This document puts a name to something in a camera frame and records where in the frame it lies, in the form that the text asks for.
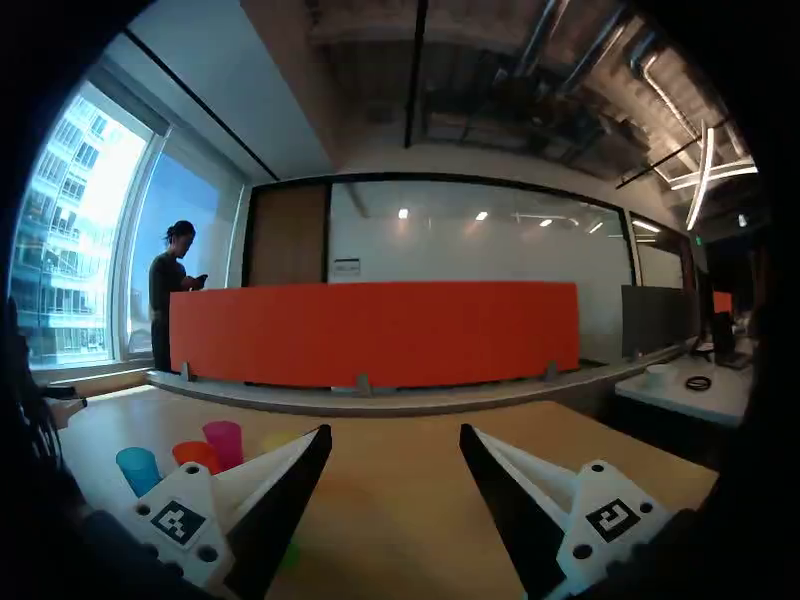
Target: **black shirt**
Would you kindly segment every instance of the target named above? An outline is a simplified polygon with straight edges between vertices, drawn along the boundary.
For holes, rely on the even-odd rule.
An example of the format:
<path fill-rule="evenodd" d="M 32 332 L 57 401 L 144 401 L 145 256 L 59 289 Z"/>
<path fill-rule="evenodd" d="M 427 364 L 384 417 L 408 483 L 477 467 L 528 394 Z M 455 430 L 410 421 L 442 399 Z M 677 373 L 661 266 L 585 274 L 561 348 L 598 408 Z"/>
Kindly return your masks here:
<path fill-rule="evenodd" d="M 159 254 L 150 265 L 150 310 L 153 318 L 169 319 L 170 292 L 181 291 L 186 269 L 174 256 Z"/>

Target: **recessed light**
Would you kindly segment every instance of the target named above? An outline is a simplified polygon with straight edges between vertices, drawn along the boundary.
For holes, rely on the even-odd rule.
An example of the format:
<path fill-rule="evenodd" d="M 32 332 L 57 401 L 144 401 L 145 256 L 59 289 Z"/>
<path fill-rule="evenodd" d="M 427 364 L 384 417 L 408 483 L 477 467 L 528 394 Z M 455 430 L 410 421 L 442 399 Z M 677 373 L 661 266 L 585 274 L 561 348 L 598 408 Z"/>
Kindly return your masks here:
<path fill-rule="evenodd" d="M 641 227 L 642 229 L 647 229 L 647 231 L 652 231 L 653 233 L 658 233 L 661 231 L 658 227 L 654 227 L 650 225 L 650 223 L 645 223 L 644 221 L 634 220 L 633 224 L 637 227 Z"/>

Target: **table surface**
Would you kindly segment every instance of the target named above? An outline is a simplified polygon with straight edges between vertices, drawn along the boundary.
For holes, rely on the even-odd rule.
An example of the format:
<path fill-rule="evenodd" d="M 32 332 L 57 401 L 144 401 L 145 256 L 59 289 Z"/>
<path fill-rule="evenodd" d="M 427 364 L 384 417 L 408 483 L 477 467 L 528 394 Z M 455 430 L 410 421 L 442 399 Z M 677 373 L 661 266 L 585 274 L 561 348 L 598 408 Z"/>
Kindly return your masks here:
<path fill-rule="evenodd" d="M 750 396 L 752 366 L 736 371 L 689 355 L 668 364 L 678 369 L 668 385 L 654 387 L 647 374 L 642 373 L 618 382 L 615 386 L 617 395 L 727 427 L 741 423 Z M 708 377 L 711 387 L 704 392 L 686 389 L 686 379 L 693 375 Z"/>
<path fill-rule="evenodd" d="M 244 455 L 329 423 L 333 450 L 293 538 L 298 561 L 280 571 L 268 600 L 520 598 L 522 586 L 458 448 L 461 423 L 572 470 L 615 465 L 670 510 L 695 508 L 717 474 L 616 432 L 559 404 L 429 417 L 318 418 L 196 400 L 150 386 L 98 397 L 61 436 L 87 501 L 133 501 L 114 457 L 203 439 L 217 419 L 242 425 Z"/>

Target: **orange partition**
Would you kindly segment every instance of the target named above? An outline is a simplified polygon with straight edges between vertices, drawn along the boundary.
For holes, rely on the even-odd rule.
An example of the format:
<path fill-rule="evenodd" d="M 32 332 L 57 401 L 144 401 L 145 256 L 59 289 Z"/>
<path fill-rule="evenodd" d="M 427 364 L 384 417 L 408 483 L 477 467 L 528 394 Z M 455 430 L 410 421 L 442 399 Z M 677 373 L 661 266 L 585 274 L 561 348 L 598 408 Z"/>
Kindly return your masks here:
<path fill-rule="evenodd" d="M 304 387 L 456 385 L 578 367 L 575 284 L 308 284 L 174 293 L 172 368 Z"/>
<path fill-rule="evenodd" d="M 733 296 L 728 292 L 714 292 L 714 312 L 727 312 L 733 315 Z"/>

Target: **wooden door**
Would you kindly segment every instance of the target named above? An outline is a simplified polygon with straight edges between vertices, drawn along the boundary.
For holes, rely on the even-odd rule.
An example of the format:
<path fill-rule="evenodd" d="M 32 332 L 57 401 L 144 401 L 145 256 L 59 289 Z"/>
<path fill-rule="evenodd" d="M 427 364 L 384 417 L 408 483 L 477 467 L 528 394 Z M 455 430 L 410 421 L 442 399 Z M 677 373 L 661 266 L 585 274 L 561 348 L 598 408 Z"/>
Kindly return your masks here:
<path fill-rule="evenodd" d="M 243 285 L 327 281 L 328 186 L 264 190 L 250 205 Z"/>

